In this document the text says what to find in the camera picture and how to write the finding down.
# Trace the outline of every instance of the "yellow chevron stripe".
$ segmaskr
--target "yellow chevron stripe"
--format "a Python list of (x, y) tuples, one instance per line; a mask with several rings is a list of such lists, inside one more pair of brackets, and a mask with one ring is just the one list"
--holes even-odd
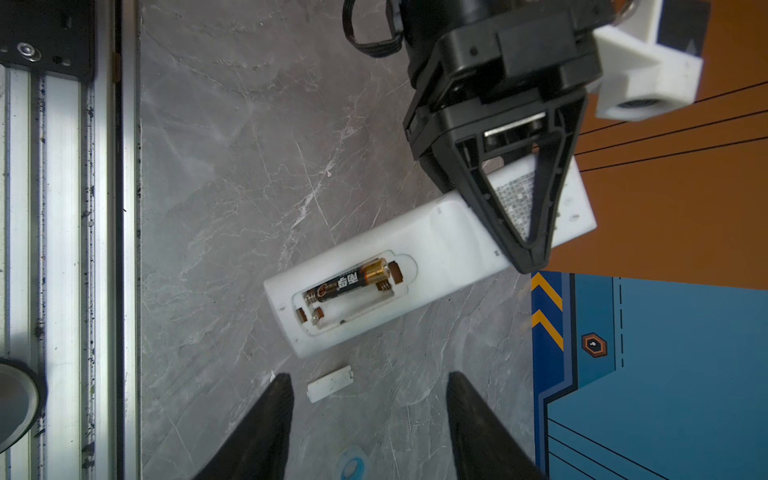
[(554, 288), (552, 288), (552, 285), (549, 284), (547, 279), (545, 279), (540, 273), (536, 273), (534, 277), (531, 279), (531, 291), (536, 290), (536, 287), (540, 286), (544, 292), (549, 295), (549, 298), (552, 299), (555, 305), (558, 306), (560, 311), (563, 311), (563, 299), (560, 298), (557, 292), (554, 291)]
[(558, 344), (560, 350), (563, 350), (563, 336), (560, 335), (560, 332), (558, 332), (554, 325), (550, 323), (549, 319), (541, 312), (541, 310), (536, 310), (536, 313), (533, 314), (533, 326), (537, 326), (539, 323), (544, 326), (549, 333), (549, 336)]

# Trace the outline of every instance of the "battery compartment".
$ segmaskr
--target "battery compartment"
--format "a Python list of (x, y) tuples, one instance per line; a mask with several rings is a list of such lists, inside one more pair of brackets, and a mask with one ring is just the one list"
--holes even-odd
[(407, 295), (417, 273), (416, 262), (409, 255), (381, 252), (294, 293), (291, 300), (296, 321), (310, 335), (352, 322)]

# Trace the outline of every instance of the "screw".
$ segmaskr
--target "screw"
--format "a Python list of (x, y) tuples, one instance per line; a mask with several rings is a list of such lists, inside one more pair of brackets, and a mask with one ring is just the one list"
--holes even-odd
[(40, 58), (42, 58), (40, 51), (25, 41), (22, 41), (16, 45), (16, 49), (18, 50), (18, 53), (22, 54), (22, 57), (29, 61), (38, 61)]

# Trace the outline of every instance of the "marble countertop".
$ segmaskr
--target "marble countertop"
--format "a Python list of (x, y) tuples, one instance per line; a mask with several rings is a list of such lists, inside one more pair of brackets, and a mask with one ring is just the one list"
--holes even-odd
[[(329, 478), (349, 445), (370, 478), (454, 478), (447, 374), (461, 370), (533, 455), (530, 279), (506, 270), (307, 360), (262, 283), (439, 195), (402, 117), (404, 51), (344, 38), (341, 0), (141, 4), (141, 458), (190, 478), (272, 372), (293, 377), (286, 478)], [(389, 35), (358, 1), (359, 39)], [(306, 384), (351, 365), (311, 404)]]

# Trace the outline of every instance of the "metal rail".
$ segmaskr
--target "metal rail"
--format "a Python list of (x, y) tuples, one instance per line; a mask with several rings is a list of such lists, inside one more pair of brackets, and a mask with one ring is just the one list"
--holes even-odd
[(0, 67), (0, 355), (48, 384), (0, 480), (141, 477), (137, 15), (120, 6), (96, 2), (90, 84)]

